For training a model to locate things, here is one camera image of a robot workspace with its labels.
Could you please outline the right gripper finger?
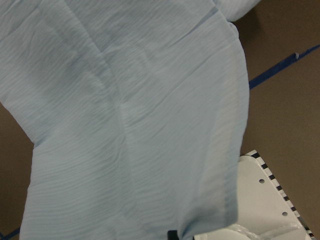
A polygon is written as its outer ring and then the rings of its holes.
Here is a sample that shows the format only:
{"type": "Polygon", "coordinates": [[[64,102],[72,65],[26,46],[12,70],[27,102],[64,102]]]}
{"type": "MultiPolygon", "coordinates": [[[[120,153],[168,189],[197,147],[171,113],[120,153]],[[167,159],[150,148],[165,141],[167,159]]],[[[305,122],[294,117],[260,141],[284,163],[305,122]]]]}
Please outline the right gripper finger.
{"type": "Polygon", "coordinates": [[[177,230],[169,230],[167,232],[167,239],[168,240],[178,240],[178,232],[177,232],[177,230]]]}

